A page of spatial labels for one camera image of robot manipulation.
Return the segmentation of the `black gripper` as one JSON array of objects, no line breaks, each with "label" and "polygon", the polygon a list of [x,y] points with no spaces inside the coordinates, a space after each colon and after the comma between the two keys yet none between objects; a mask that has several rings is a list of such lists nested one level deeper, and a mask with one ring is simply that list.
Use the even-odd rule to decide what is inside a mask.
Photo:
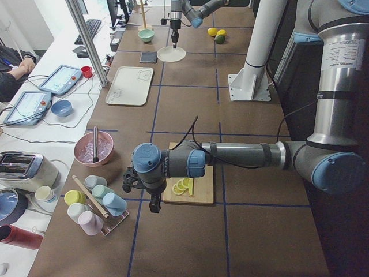
[{"label": "black gripper", "polygon": [[178,30],[181,29],[181,20],[180,19],[166,19],[166,18],[162,18],[160,20],[160,24],[161,25],[166,25],[167,21],[170,22],[170,28],[172,29],[172,46],[173,48],[177,48],[177,40],[175,39],[179,39],[179,32]]},{"label": "black gripper", "polygon": [[149,208],[151,213],[158,214],[161,210],[161,194],[167,187],[165,178],[154,178],[154,182],[144,181],[134,169],[133,166],[128,167],[123,173],[123,184],[122,189],[126,193],[130,193],[132,188],[145,190],[150,194],[151,200]]}]

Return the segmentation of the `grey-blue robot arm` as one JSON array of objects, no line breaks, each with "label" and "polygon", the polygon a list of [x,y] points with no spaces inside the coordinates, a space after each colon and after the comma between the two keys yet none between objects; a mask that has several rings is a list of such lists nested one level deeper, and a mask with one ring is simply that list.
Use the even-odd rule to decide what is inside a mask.
[{"label": "grey-blue robot arm", "polygon": [[275,144],[198,143],[183,139],[172,149],[151,143],[137,146],[122,188],[147,191],[149,208],[158,213],[171,177],[203,177],[215,164],[257,169],[294,169],[328,194],[360,185],[365,161],[353,148],[355,100],[368,45],[367,1],[299,1],[293,38],[297,44],[323,44],[314,132],[306,141]]},{"label": "grey-blue robot arm", "polygon": [[220,7],[228,4],[229,1],[212,0],[203,4],[198,9],[194,9],[188,0],[171,0],[170,11],[161,19],[161,25],[166,25],[167,21],[170,22],[173,49],[177,49],[179,30],[181,29],[182,24],[182,15],[188,19],[192,27],[198,28],[203,23],[204,18],[208,17]]}]

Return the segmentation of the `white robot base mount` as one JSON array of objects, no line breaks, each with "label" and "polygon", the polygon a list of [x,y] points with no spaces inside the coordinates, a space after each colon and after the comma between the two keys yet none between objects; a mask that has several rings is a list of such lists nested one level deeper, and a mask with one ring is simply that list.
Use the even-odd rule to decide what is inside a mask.
[{"label": "white robot base mount", "polygon": [[286,4],[286,0],[260,1],[244,67],[228,75],[231,101],[271,100],[266,64]]}]

